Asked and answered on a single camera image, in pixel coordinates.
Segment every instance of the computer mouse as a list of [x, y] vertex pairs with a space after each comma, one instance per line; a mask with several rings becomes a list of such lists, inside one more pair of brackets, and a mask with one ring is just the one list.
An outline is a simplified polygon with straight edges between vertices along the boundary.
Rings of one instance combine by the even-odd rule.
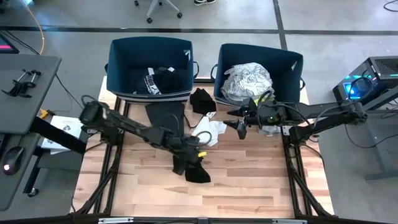
[[12, 147], [4, 155], [2, 170], [6, 175], [14, 175], [21, 168], [22, 156], [25, 149], [20, 146]]

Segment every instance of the blue bin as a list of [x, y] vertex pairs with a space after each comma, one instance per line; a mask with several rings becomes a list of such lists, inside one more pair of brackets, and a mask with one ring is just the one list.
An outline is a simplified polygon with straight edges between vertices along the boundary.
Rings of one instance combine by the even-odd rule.
[[[138, 69], [173, 67], [186, 70], [182, 77], [183, 88], [162, 95], [137, 95], [136, 83], [142, 77], [134, 75]], [[187, 101], [193, 88], [192, 43], [168, 37], [129, 37], [113, 40], [109, 52], [106, 88], [130, 102], [151, 103], [159, 101]]]
[[300, 101], [300, 80], [303, 70], [303, 55], [281, 49], [260, 47], [245, 44], [223, 44], [218, 56], [214, 97], [217, 103], [234, 105], [226, 100], [221, 93], [221, 87], [229, 75], [224, 72], [233, 65], [256, 62], [261, 64], [270, 73], [275, 98], [280, 102]]

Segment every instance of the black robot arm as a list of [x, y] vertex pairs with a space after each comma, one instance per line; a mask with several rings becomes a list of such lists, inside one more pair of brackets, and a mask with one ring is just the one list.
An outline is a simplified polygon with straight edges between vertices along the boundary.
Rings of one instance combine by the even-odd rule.
[[101, 132], [101, 141], [112, 145], [120, 141], [118, 133], [122, 129], [141, 137], [152, 147], [171, 152], [189, 164], [196, 164], [202, 159], [198, 148], [198, 137], [181, 138], [176, 137], [169, 129], [147, 127], [111, 110], [106, 103], [99, 101], [86, 103], [79, 119], [84, 124], [82, 129], [98, 130]]
[[[274, 100], [261, 102], [257, 106], [253, 99], [248, 98], [240, 108], [231, 110], [228, 114], [243, 117], [242, 121], [224, 121], [238, 131], [240, 139], [246, 136], [246, 126], [293, 126], [289, 129], [292, 143], [306, 141], [313, 134], [341, 124], [361, 124], [367, 118], [362, 104], [356, 101], [306, 105]], [[319, 120], [315, 125], [308, 122], [311, 118], [325, 119]], [[298, 126], [303, 122], [308, 125]]]

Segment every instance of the concrete floor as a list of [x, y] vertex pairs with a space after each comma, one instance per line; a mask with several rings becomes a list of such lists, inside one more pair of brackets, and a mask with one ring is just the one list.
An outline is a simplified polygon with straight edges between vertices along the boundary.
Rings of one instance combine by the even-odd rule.
[[[110, 42], [121, 37], [161, 35], [190, 40], [193, 42], [193, 57], [200, 64], [200, 76], [205, 77], [210, 76], [211, 67], [217, 62], [218, 51], [223, 43], [281, 48], [278, 34], [258, 33], [277, 30], [278, 24], [280, 28], [281, 23], [277, 22], [273, 4], [278, 1], [218, 0], [213, 5], [202, 7], [196, 7], [192, 1], [187, 0], [173, 2], [184, 13], [183, 18], [177, 19], [173, 10], [162, 6], [152, 16], [152, 24], [146, 23], [148, 1], [140, 1], [141, 5], [135, 7], [133, 0], [36, 0], [30, 8], [39, 22], [47, 26], [196, 28], [208, 31], [166, 33], [167, 30], [163, 30], [163, 33], [140, 33], [133, 29], [128, 32], [110, 29], [111, 32], [46, 32], [44, 54], [60, 56], [63, 59], [58, 74], [77, 98], [84, 94], [98, 96], [102, 77], [105, 75], [103, 66], [108, 60]], [[380, 35], [383, 33], [379, 32], [397, 31], [398, 13], [384, 10], [383, 5], [384, 1], [378, 0], [279, 0], [285, 30], [378, 31], [368, 32], [368, 35], [355, 32], [337, 35], [338, 33], [329, 32], [329, 35], [285, 36], [287, 48], [304, 55], [303, 77], [307, 82], [310, 103], [334, 101], [331, 89], [367, 57], [398, 55], [398, 33]], [[398, 4], [392, 4], [391, 8], [398, 9]], [[0, 26], [33, 27], [35, 24], [19, 1], [11, 1], [11, 7], [6, 14], [0, 15]], [[223, 34], [217, 33], [219, 30], [209, 29], [255, 31], [248, 30], [248, 34]], [[40, 49], [41, 39], [38, 32], [12, 32], [33, 48]], [[16, 46], [23, 54], [31, 54], [20, 45]], [[60, 112], [61, 115], [78, 116], [81, 109], [73, 103], [69, 112], [70, 105], [70, 100], [59, 83], [53, 82], [43, 107], [64, 111]], [[353, 147], [343, 127], [322, 133], [320, 147], [325, 160], [331, 199], [338, 216], [391, 223], [398, 220], [398, 180], [367, 183], [363, 179], [365, 174], [377, 170], [370, 150]], [[40, 194], [27, 198], [22, 195], [22, 189], [19, 189], [12, 207], [0, 212], [0, 220], [68, 213], [77, 177], [77, 172], [72, 171], [41, 172], [36, 184], [41, 190]]]

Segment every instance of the wooden platform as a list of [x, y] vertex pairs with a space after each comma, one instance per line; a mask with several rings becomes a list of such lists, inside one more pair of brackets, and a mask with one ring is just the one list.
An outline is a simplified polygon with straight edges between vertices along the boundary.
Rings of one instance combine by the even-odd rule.
[[[195, 85], [194, 90], [196, 87], [205, 88], [210, 95], [213, 94], [213, 85]], [[112, 108], [115, 99], [116, 96], [106, 90], [105, 78], [99, 100]], [[302, 102], [308, 103], [305, 92], [302, 92]], [[226, 114], [228, 109], [218, 106], [213, 119], [236, 119]], [[192, 124], [201, 118], [200, 114], [191, 111], [189, 103], [185, 114]], [[129, 117], [150, 125], [144, 105], [131, 105]], [[239, 140], [236, 131], [228, 127], [218, 139], [217, 145], [204, 150], [208, 155], [202, 162], [211, 176], [211, 183], [193, 184], [171, 171], [171, 154], [154, 149], [127, 133], [112, 215], [292, 218], [294, 213], [280, 134], [267, 137], [252, 128], [248, 130], [245, 140]], [[99, 136], [93, 136], [87, 146], [98, 141]], [[317, 144], [308, 142], [308, 145], [318, 149]], [[76, 209], [86, 202], [98, 185], [105, 147], [99, 146], [84, 156], [73, 198]], [[321, 159], [305, 147], [302, 148], [302, 156], [308, 187], [324, 208], [333, 213]], [[103, 205], [107, 194], [108, 189], [104, 191]]]

